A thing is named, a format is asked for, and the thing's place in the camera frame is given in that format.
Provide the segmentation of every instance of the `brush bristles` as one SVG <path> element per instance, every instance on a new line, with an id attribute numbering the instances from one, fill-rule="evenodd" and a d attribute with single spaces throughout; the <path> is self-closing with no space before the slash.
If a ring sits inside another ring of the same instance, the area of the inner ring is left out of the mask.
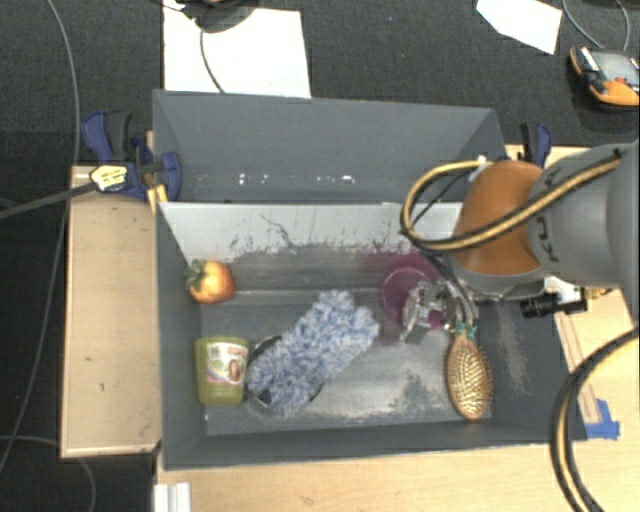
<path id="1" fill-rule="evenodd" d="M 484 352 L 466 336 L 454 340 L 447 356 L 447 388 L 458 413 L 480 418 L 493 393 L 493 379 Z"/>

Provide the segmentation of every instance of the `blue fuzzy cloth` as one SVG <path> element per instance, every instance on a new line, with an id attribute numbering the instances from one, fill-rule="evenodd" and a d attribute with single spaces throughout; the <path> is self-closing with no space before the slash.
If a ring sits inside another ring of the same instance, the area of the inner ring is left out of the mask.
<path id="1" fill-rule="evenodd" d="M 371 346 L 378 329 L 371 310 L 356 309 L 349 292 L 321 293 L 295 327 L 251 363 L 247 387 L 269 396 L 278 415 L 291 417 Z"/>

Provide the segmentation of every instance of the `white sheet of paper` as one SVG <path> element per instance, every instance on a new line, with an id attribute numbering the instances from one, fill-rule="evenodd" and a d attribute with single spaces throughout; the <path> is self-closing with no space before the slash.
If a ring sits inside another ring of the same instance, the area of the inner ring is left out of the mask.
<path id="1" fill-rule="evenodd" d="M 164 17 L 165 89 L 216 92 L 200 55 L 200 28 L 181 13 L 165 10 Z M 225 92 L 311 97 L 299 12 L 256 9 L 229 30 L 205 33 L 204 50 Z"/>
<path id="2" fill-rule="evenodd" d="M 537 0 L 479 0 L 476 9 L 501 34 L 555 53 L 560 9 Z"/>

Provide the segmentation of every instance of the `gray plastic bin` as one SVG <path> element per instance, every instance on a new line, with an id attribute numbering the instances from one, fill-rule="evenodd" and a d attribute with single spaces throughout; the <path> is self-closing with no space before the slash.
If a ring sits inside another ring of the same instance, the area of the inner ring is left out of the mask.
<path id="1" fill-rule="evenodd" d="M 495 400 L 485 418 L 468 423 L 446 394 L 448 338 L 436 332 L 399 344 L 380 306 L 385 273 L 411 249 L 398 234 L 408 187 L 443 161 L 500 157 L 491 110 L 156 92 L 154 134 L 156 152 L 177 151 L 184 170 L 180 202 L 160 205 L 157 215 L 166 469 L 547 440 L 567 374 L 551 318 L 525 320 L 517 304 L 481 307 L 478 340 Z M 454 191 L 420 230 L 448 234 L 463 194 L 464 186 Z M 182 272 L 194 258 L 228 263 L 236 296 L 193 303 Z M 303 413 L 282 419 L 251 401 L 228 409 L 198 403 L 196 339 L 256 343 L 293 327 L 331 289 L 370 307 L 381 334 Z"/>

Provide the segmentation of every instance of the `black floor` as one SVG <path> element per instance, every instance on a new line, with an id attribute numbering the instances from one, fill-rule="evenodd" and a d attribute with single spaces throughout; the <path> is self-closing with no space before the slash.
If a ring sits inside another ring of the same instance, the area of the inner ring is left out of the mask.
<path id="1" fill-rule="evenodd" d="M 149 128 L 150 91 L 162 85 L 161 9 L 147 0 L 54 3 L 73 47 L 82 114 L 127 110 L 133 129 Z M 501 38 L 471 1 L 262 3 L 302 9 L 316 97 L 490 106 L 507 142 L 519 141 L 522 121 L 542 121 L 558 144 L 638 137 L 637 113 L 599 112 L 576 88 L 566 54 L 586 42 L 566 19 L 556 55 L 547 56 Z M 626 3 L 635 6 L 629 50 L 637 57 L 640 9 L 635 0 Z M 604 44 L 621 44 L 622 16 L 613 2 L 570 4 Z M 72 145 L 70 76 L 55 19 L 45 0 L 0 0 L 0 208 L 4 199 L 23 202 L 64 189 Z M 81 159 L 88 158 L 83 149 Z M 0 222 L 0 436 L 11 432 L 27 388 L 62 212 L 48 207 Z M 22 435 L 58 438 L 63 329 L 64 258 Z M 5 446 L 0 442 L 0 451 Z M 149 510 L 149 456 L 89 462 L 95 510 Z M 3 511 L 83 511 L 89 498 L 82 468 L 60 462 L 52 447 L 18 442 L 0 475 Z"/>

